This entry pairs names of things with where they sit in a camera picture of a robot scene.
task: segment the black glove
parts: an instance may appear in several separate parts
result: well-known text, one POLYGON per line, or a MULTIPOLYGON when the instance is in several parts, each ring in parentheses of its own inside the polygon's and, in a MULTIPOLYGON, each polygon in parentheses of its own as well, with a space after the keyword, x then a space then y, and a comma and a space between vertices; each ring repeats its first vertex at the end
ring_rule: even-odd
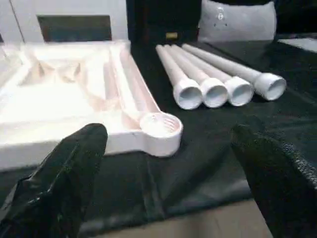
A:
POLYGON ((317 237, 317 169, 274 134, 239 125, 231 142, 273 236, 317 237))
POLYGON ((106 142, 101 124, 89 124, 63 139, 7 197, 0 238, 77 237, 106 142))

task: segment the white wall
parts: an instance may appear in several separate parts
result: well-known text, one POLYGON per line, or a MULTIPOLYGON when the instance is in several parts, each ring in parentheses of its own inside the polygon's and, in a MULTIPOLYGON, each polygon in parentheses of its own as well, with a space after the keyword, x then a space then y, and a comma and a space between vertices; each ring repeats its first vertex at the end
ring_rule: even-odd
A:
POLYGON ((9 0, 0 0, 0 34, 5 43, 23 42, 9 0))
POLYGON ((11 0, 11 2, 25 42, 44 41, 37 15, 109 15, 112 39, 128 39, 125 0, 11 0))

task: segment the black fabric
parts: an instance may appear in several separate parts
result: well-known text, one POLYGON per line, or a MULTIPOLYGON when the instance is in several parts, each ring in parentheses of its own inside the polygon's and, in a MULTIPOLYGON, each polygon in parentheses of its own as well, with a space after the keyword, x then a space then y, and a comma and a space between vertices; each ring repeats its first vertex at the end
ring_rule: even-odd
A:
POLYGON ((146 22, 166 27, 197 27, 201 0, 145 0, 146 22))
POLYGON ((243 166, 252 194, 274 237, 317 236, 317 130, 300 143, 265 129, 235 126, 232 146, 243 166))
POLYGON ((0 237, 77 237, 106 142, 101 124, 89 124, 63 139, 7 197, 0 237))
MULTIPOLYGON (((246 48, 246 43, 239 44, 235 46, 246 48)), ((196 46, 226 56, 210 46, 196 46)), ((257 51, 264 52, 265 49, 253 49, 253 54, 257 51)), ((314 141, 307 138, 312 139, 312 133, 317 134, 316 104, 313 98, 308 100, 302 91, 293 89, 295 84, 289 79, 292 71, 285 71, 289 87, 275 102, 265 102, 255 95, 251 103, 240 108, 226 104, 220 109, 200 106, 193 111, 184 111, 173 99, 172 87, 155 46, 132 45, 131 52, 160 109, 183 122, 181 146, 174 156, 164 159, 142 152, 105 156, 79 237, 251 198, 245 174, 231 148, 230 130, 234 125, 265 127, 303 148, 305 156, 315 153, 314 141)), ((235 57, 246 56, 242 51, 235 57)), ((269 57, 274 61, 274 57, 280 56, 271 53, 269 57)), ((289 65, 304 60, 301 53, 297 57, 298 60, 292 55, 285 58, 289 65)), ((302 70, 298 71, 302 74, 301 80, 309 79, 305 71, 307 63, 310 62, 302 62, 302 70)))
POLYGON ((316 0, 275 0, 277 33, 317 32, 316 0))

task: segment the black surface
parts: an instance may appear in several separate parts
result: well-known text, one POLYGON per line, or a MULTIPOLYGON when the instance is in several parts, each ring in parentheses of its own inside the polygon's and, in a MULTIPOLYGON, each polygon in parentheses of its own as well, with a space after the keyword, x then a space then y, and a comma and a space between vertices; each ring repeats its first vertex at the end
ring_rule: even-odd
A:
MULTIPOLYGON (((239 48, 246 48, 245 43, 239 44, 239 48)), ((200 47, 217 52, 206 45, 200 47)), ((184 111, 173 99, 155 46, 133 45, 132 55, 161 110, 182 120, 181 147, 174 156, 165 159, 142 152, 104 157, 80 237, 251 198, 242 167, 230 147, 230 130, 236 124, 263 125, 267 131, 301 144, 305 153, 314 152, 314 142, 306 138, 307 133, 316 132, 316 102, 304 95, 304 88, 299 92, 293 89, 295 79, 285 77, 289 88, 276 102, 254 96, 250 104, 241 108, 227 104, 215 110, 200 106, 194 111, 184 111)), ((274 61, 280 55, 272 53, 269 57, 274 61)), ((298 60, 290 55, 288 64, 293 63, 298 60)), ((301 80, 308 80, 309 72, 304 68, 306 63, 297 73, 301 74, 301 80)))

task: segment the wooden floor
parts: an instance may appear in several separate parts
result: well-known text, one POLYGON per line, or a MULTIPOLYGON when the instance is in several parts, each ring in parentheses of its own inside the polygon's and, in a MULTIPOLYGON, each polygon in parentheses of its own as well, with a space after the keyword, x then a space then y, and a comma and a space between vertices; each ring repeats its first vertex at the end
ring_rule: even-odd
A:
POLYGON ((98 236, 98 238, 272 238, 255 201, 98 236))

